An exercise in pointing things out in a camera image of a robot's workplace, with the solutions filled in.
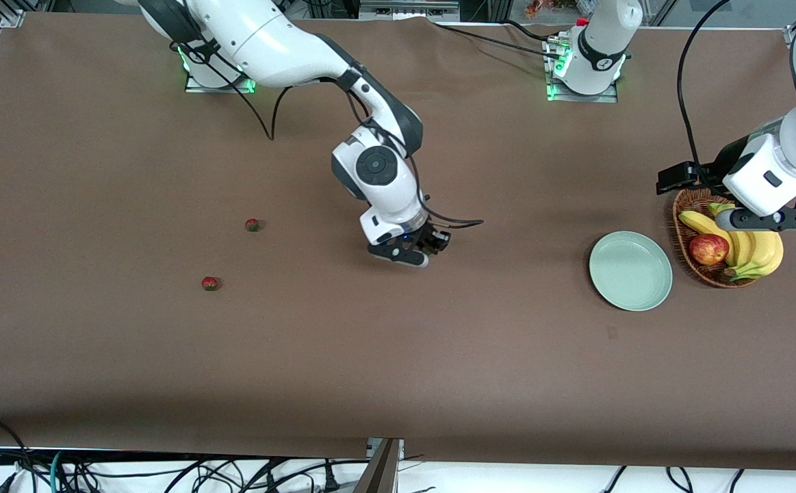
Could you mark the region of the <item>metal frame post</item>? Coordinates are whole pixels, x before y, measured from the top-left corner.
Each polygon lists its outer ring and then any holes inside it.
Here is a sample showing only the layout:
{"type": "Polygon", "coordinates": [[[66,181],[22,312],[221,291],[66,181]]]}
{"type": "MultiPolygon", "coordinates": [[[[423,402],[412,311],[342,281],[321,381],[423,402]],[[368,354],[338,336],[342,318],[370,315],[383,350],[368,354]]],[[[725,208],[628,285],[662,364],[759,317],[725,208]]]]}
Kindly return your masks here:
{"type": "Polygon", "coordinates": [[[396,493],[398,465],[405,458],[405,441],[370,438],[367,440],[367,458],[369,462],[352,493],[396,493]]]}

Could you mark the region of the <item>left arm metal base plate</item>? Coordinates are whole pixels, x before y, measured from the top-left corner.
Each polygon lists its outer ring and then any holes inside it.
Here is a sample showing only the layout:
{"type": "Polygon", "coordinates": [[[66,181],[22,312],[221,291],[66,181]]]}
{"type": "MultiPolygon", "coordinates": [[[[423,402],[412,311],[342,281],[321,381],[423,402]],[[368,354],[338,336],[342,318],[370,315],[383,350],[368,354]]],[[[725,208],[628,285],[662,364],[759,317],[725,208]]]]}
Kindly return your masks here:
{"type": "Polygon", "coordinates": [[[614,79],[608,88],[599,94],[581,94],[571,90],[559,75],[564,72],[571,60],[572,53],[569,48],[567,32],[551,35],[541,42],[545,57],[543,58],[545,70],[545,86],[547,87],[547,100],[549,102],[583,102],[583,103],[616,103],[617,84],[614,79]]]}

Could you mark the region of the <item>red apple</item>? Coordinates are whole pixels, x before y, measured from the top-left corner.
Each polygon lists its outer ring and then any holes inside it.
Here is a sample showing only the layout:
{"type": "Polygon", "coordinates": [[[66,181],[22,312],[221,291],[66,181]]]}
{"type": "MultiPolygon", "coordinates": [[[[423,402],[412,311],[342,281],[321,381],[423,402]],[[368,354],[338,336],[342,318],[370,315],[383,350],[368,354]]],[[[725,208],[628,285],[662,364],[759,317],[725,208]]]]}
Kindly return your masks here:
{"type": "Polygon", "coordinates": [[[692,259],[702,266],[714,266],[726,262],[730,249],[732,247],[729,241],[714,233],[699,234],[692,238],[689,244],[692,259]]]}

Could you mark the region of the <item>brown wicker basket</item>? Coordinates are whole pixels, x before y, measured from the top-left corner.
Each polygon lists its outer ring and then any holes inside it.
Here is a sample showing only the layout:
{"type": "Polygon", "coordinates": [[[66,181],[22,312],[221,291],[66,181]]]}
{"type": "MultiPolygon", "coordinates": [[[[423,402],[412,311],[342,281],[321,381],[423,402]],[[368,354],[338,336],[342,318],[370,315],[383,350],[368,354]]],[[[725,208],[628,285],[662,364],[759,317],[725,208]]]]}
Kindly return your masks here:
{"type": "Polygon", "coordinates": [[[716,266],[702,266],[691,257],[689,246],[697,233],[680,221],[679,214],[685,210],[695,210],[695,212],[713,219],[714,216],[708,209],[708,205],[711,203],[733,205],[732,201],[714,196],[708,190],[680,190],[672,194],[671,205],[667,207],[666,219],[669,221],[669,238],[674,255],[689,277],[693,278],[696,283],[709,288],[744,288],[754,284],[754,279],[730,281],[724,272],[727,266],[723,263],[716,266]]]}

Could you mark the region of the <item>pale green round plate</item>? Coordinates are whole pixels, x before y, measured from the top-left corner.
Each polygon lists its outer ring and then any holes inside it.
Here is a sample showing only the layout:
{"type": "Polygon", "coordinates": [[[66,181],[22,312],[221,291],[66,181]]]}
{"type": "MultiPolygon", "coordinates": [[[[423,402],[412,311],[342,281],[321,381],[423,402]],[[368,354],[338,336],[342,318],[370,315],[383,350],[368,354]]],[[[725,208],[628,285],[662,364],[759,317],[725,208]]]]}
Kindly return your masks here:
{"type": "Polygon", "coordinates": [[[611,305],[629,312],[650,311],[669,296],[672,266],[658,243],[635,231],[614,231],[592,247],[589,276],[611,305]]]}

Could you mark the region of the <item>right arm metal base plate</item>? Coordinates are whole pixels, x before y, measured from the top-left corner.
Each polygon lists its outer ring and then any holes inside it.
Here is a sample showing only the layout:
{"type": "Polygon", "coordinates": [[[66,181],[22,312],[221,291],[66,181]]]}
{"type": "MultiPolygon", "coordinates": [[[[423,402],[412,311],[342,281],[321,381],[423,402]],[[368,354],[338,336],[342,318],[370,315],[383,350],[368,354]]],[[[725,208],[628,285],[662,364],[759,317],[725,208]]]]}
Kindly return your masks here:
{"type": "Polygon", "coordinates": [[[229,70],[222,74],[209,66],[185,67],[185,92],[188,93],[217,93],[231,94],[238,90],[242,94],[253,94],[256,91],[256,81],[251,80],[242,73],[229,70]]]}

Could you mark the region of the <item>yellow banana bunch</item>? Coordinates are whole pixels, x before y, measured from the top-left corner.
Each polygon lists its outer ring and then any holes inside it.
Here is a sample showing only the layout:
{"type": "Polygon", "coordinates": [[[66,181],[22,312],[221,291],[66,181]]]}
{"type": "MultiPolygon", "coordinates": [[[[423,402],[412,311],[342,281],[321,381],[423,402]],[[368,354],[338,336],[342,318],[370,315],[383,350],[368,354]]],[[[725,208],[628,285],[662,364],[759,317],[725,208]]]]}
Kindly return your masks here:
{"type": "Polygon", "coordinates": [[[724,271],[730,281],[739,279],[758,280],[768,277],[782,265],[784,257],[784,244],[779,233],[773,231],[751,231],[750,233],[740,233],[739,231],[724,231],[715,222],[716,214],[724,209],[735,208],[735,205],[724,205],[724,203],[711,203],[708,205],[713,219],[695,210],[685,210],[679,214],[680,221],[696,233],[714,233],[729,241],[729,256],[725,264],[724,271]]]}

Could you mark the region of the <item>brown table cover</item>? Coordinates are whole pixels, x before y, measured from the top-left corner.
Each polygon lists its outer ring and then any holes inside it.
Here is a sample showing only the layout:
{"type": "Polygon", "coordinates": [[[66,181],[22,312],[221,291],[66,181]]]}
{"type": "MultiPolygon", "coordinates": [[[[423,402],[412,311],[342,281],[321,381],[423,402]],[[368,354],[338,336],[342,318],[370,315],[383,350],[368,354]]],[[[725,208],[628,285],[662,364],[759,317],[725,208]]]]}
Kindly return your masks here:
{"type": "Polygon", "coordinates": [[[32,447],[796,469],[796,233],[746,288],[674,265],[652,311],[589,281],[611,231],[669,247],[685,31],[639,31],[619,102],[572,104],[423,19],[302,26],[419,114],[432,208],[485,224],[426,268],[373,258],[330,169],[339,88],[291,90],[269,141],[185,93],[141,16],[26,16],[0,32],[0,421],[32,447]]]}

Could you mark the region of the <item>grey metal background rail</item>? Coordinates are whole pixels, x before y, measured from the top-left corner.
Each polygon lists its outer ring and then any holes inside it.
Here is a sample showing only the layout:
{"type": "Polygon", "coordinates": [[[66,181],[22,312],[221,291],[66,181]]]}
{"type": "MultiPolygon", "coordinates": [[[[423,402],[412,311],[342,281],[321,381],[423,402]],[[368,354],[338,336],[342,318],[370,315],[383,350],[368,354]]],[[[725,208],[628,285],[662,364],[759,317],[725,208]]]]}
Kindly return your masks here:
{"type": "Polygon", "coordinates": [[[359,0],[359,20],[427,18],[433,22],[461,21],[459,0],[359,0]]]}

